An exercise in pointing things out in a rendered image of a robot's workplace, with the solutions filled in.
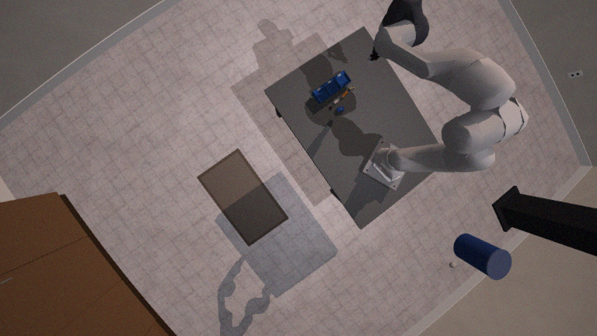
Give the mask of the blue rack of bins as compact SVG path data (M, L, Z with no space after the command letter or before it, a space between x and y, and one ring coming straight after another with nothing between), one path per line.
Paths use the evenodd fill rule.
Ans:
M322 84L319 88L312 91L312 95L314 96L314 98L316 99L318 104L321 104L326 98L328 98L332 94L336 93L336 91L339 91L340 89L345 87L345 85L350 83L350 81L351 80L348 77L347 73L343 70L341 73L339 73L338 75L334 76L329 81Z

